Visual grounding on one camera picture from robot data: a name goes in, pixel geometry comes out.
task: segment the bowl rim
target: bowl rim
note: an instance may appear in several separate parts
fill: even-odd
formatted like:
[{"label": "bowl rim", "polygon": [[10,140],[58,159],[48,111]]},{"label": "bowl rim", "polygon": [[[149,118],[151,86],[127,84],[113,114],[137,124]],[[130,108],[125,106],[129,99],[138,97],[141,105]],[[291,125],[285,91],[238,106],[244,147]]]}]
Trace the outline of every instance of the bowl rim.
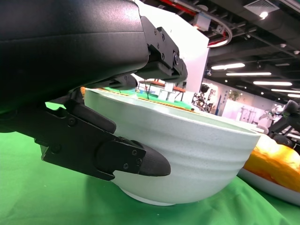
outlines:
[{"label": "bowl rim", "polygon": [[[99,89],[88,89],[88,88],[86,89],[86,91],[94,92],[96,94],[99,94],[102,98],[106,98],[106,99],[114,101],[114,102],[122,103],[124,105],[131,105],[131,106],[136,107],[136,108],[141,107],[141,108],[144,108],[145,110],[152,111],[154,113],[158,113],[158,114],[165,115],[165,116],[168,116],[168,117],[172,117],[174,119],[183,120],[183,121],[186,121],[186,122],[189,122],[189,123],[194,123],[194,124],[198,124],[198,125],[202,125],[202,126],[206,126],[206,127],[211,127],[211,128],[215,128],[215,129],[220,129],[220,130],[224,130],[224,131],[228,131],[228,132],[232,132],[232,133],[242,134],[242,135],[255,136],[255,137],[260,137],[261,136],[261,134],[256,132],[256,131],[253,131],[253,130],[248,129],[248,128],[239,127],[237,125],[230,124],[229,122],[226,122],[226,121],[220,121],[219,120],[220,122],[222,122],[224,124],[228,124],[228,125],[233,126],[235,128],[243,129],[245,131],[240,131],[240,130],[232,129],[232,128],[228,128],[228,127],[221,127],[221,126],[218,126],[218,125],[209,124],[209,123],[206,123],[206,122],[189,119],[189,118],[186,118],[186,117],[183,117],[183,116],[178,116],[178,115],[170,114],[170,113],[167,113],[167,112],[160,112],[158,110],[147,108],[147,107],[142,106],[142,105],[137,105],[137,104],[134,104],[134,103],[128,103],[128,102],[124,102],[122,100],[118,100],[118,99],[114,99],[114,98],[102,95],[102,93],[106,93],[106,94],[112,94],[116,97],[120,97],[120,95],[118,95],[117,93],[108,92],[108,91],[99,90]],[[132,99],[134,101],[142,101],[141,99],[137,99],[137,98],[132,98]],[[207,118],[211,119],[211,120],[214,120],[214,121],[218,121],[214,118],[210,118],[210,117],[207,117]]]}]

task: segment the red pipe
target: red pipe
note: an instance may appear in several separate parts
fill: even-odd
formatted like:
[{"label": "red pipe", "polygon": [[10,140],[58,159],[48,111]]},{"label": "red pipe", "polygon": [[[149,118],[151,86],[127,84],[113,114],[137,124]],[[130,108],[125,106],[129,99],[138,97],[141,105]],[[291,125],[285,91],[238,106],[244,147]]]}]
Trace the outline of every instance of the red pipe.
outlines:
[{"label": "red pipe", "polygon": [[[182,11],[184,11],[185,13],[188,13],[188,14],[190,14],[190,15],[192,15],[192,16],[197,15],[196,12],[194,12],[194,11],[192,11],[192,10],[189,10],[188,8],[185,8],[185,7],[181,6],[181,5],[178,5],[178,4],[176,4],[175,2],[172,2],[172,1],[170,1],[170,0],[160,0],[160,1],[163,2],[163,3],[165,3],[165,4],[167,4],[167,5],[169,5],[169,6],[172,6],[172,7],[174,7],[174,8],[179,9],[179,10],[182,10]],[[226,39],[227,39],[227,36],[226,36],[226,32],[224,31],[224,32],[223,32],[223,38],[222,38],[221,40],[215,41],[215,42],[211,42],[211,43],[209,43],[208,46],[210,46],[210,45],[215,45],[215,44],[217,44],[217,43],[220,43],[220,42],[222,42],[222,41],[225,41]]]},{"label": "red pipe", "polygon": [[160,0],[160,1],[162,1],[162,2],[165,3],[165,4],[168,4],[169,6],[173,6],[173,7],[176,8],[176,9],[182,10],[182,11],[184,11],[185,13],[188,13],[188,14],[190,14],[190,15],[192,15],[192,16],[197,15],[197,13],[195,13],[195,12],[193,12],[193,11],[191,11],[191,10],[189,10],[189,9],[187,9],[187,8],[185,8],[185,7],[183,7],[183,6],[181,6],[181,5],[178,5],[178,4],[176,4],[176,3],[174,3],[174,2],[172,2],[172,1],[170,1],[170,0]]}]

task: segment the fluorescent light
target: fluorescent light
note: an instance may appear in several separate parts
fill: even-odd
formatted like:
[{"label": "fluorescent light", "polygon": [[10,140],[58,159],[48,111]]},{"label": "fluorescent light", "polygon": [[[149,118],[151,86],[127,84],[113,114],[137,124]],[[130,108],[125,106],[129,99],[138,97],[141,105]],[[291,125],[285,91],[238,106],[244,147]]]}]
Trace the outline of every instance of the fluorescent light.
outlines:
[{"label": "fluorescent light", "polygon": [[288,97],[292,97],[292,98],[300,98],[300,95],[288,94]]},{"label": "fluorescent light", "polygon": [[269,15],[269,13],[262,12],[259,16],[264,20],[268,15]]},{"label": "fluorescent light", "polygon": [[257,73],[230,73],[227,76],[270,76],[270,72],[257,72]]},{"label": "fluorescent light", "polygon": [[233,63],[233,64],[227,64],[227,65],[218,65],[218,66],[213,66],[211,69],[213,70],[218,70],[218,69],[232,69],[232,68],[241,68],[244,67],[244,63]]},{"label": "fluorescent light", "polygon": [[254,81],[256,85],[275,85],[275,86],[291,86],[290,82],[272,82],[272,81]]},{"label": "fluorescent light", "polygon": [[277,91],[277,92],[289,92],[289,93],[300,93],[300,90],[271,89],[271,91]]},{"label": "fluorescent light", "polygon": [[275,66],[277,67],[284,67],[284,66],[289,66],[289,63],[279,63],[279,64],[275,64]]}]

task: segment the green table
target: green table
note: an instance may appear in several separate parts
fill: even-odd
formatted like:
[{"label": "green table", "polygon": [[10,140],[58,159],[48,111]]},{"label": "green table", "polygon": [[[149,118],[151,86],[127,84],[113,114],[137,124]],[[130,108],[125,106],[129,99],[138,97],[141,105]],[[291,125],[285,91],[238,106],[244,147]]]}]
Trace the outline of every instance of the green table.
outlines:
[{"label": "green table", "polygon": [[0,134],[0,154],[0,225],[300,223],[299,207],[238,177],[208,199],[159,207],[130,198],[110,182],[41,161],[39,146],[22,134]]}]

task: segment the ridged bowl exterior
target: ridged bowl exterior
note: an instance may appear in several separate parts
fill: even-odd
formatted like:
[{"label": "ridged bowl exterior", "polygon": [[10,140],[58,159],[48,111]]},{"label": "ridged bowl exterior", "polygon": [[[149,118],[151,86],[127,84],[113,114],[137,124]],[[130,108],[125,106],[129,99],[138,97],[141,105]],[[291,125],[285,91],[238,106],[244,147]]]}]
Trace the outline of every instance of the ridged bowl exterior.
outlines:
[{"label": "ridged bowl exterior", "polygon": [[113,183],[145,199],[191,203],[214,195],[237,175],[260,137],[209,116],[173,111],[186,115],[184,119],[163,112],[170,107],[128,99],[101,91],[85,94],[88,107],[117,124],[115,135],[142,142],[170,162],[172,171],[166,177],[114,172]]}]

